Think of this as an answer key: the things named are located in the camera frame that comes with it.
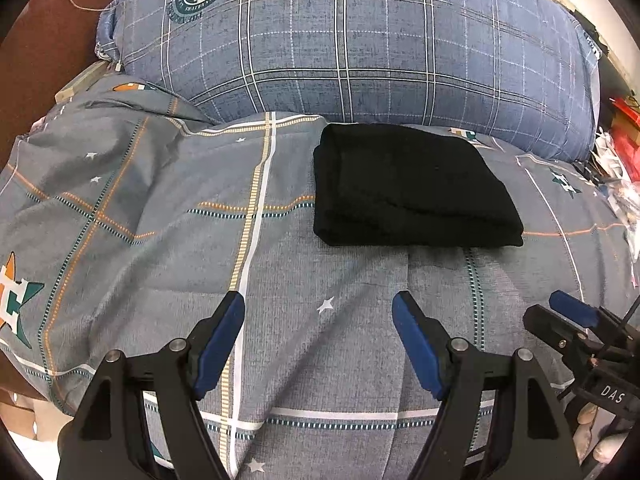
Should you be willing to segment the grey patterned bed sheet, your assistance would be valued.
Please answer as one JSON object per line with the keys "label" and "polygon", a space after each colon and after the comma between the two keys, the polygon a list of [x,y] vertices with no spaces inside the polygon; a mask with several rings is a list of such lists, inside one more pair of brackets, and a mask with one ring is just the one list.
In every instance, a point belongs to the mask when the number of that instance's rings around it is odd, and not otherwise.
{"label": "grey patterned bed sheet", "polygon": [[520,247],[332,247],[314,234],[312,154],[326,120],[271,112],[209,125],[186,101],[101,78],[16,139],[1,173],[1,349],[64,414],[106,352],[186,336],[226,292],[246,318],[198,406],[239,479],[403,479],[435,420],[392,322],[408,290],[482,350],[534,352],[522,317],[555,290],[624,314],[639,265],[605,198],[571,166],[457,136],[506,186]]}

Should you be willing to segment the brown headboard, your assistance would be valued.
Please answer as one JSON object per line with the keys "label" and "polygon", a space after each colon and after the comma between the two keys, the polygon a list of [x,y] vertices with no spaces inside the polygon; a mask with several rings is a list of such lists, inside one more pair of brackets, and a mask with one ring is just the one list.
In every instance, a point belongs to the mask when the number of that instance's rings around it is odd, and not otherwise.
{"label": "brown headboard", "polygon": [[96,62],[96,24],[113,0],[29,0],[1,44],[1,162],[54,96]]}

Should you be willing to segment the black pants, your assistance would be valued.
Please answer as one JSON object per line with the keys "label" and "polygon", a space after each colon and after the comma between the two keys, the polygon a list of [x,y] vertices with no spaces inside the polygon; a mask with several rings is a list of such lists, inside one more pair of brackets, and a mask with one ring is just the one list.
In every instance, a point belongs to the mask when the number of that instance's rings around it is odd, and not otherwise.
{"label": "black pants", "polygon": [[314,149],[314,234],[331,246],[520,247],[524,226],[472,144],[329,124]]}

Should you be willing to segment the blue plaid pillow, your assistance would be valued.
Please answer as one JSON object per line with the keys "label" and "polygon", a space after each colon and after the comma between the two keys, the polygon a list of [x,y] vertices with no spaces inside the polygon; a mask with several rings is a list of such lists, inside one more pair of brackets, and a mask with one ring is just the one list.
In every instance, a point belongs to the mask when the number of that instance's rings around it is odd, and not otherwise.
{"label": "blue plaid pillow", "polygon": [[114,0],[96,50],[214,122],[450,126],[586,158],[599,55],[552,0]]}

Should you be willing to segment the colourful clutter pile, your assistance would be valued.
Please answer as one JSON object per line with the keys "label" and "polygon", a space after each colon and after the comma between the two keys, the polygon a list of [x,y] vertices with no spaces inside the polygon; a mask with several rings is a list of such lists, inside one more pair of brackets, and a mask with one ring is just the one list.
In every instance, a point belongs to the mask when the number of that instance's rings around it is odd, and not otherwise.
{"label": "colourful clutter pile", "polygon": [[603,105],[589,162],[598,187],[624,226],[631,260],[639,259],[639,103],[621,96]]}

